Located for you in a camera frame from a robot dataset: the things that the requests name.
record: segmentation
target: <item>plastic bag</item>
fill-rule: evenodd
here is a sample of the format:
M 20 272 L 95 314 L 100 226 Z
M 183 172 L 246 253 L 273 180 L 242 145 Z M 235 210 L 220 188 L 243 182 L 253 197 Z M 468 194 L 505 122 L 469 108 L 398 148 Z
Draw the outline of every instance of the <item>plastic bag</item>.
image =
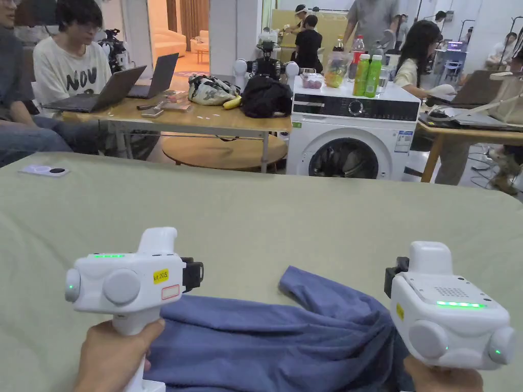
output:
M 236 98 L 240 89 L 207 75 L 193 75 L 189 77 L 189 101 L 199 103 L 200 105 L 219 106 L 225 102 Z
M 328 57 L 325 71 L 325 84 L 329 87 L 339 87 L 349 69 L 349 55 L 345 52 L 332 52 Z

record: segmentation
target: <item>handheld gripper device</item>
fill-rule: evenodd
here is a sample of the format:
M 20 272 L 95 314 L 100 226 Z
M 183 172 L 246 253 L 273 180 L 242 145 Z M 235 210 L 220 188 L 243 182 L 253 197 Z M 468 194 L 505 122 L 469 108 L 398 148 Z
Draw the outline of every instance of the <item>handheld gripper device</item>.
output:
M 442 243 L 415 241 L 385 271 L 392 320 L 410 353 L 429 366 L 495 370 L 511 362 L 508 311 L 452 271 Z
M 174 227 L 147 229 L 138 252 L 92 254 L 78 259 L 66 276 L 65 299 L 78 312 L 112 314 L 122 335 L 136 335 L 160 318 L 160 307 L 181 298 L 203 280 L 203 263 L 174 252 Z M 165 384 L 143 380 L 140 368 L 125 392 L 165 392 Z

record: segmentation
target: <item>blue cloth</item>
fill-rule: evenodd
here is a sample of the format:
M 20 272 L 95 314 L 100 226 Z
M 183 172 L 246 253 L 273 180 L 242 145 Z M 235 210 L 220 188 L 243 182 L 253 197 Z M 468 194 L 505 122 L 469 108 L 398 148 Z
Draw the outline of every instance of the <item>blue cloth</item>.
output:
M 193 295 L 164 306 L 144 378 L 190 392 L 414 390 L 376 299 L 294 267 L 280 289 L 303 308 Z

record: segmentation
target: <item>round wooden table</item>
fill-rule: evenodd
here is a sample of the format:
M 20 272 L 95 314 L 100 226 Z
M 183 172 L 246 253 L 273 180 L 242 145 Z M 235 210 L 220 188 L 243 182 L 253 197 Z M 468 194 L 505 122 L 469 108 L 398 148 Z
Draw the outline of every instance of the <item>round wooden table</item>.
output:
M 177 135 L 201 136 L 189 133 Z M 256 170 L 261 166 L 263 142 L 260 139 L 237 139 L 224 142 L 217 137 L 162 137 L 162 150 L 178 165 L 224 170 Z M 287 154 L 287 144 L 269 135 L 267 164 L 274 164 Z

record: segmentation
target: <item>jeans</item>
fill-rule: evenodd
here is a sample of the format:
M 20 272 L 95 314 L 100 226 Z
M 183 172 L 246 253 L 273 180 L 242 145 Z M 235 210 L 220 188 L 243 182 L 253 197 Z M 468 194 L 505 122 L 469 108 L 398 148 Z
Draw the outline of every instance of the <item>jeans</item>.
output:
M 0 167 L 36 152 L 98 154 L 104 139 L 98 122 L 65 124 L 46 117 L 33 117 L 38 128 L 19 123 L 0 125 Z

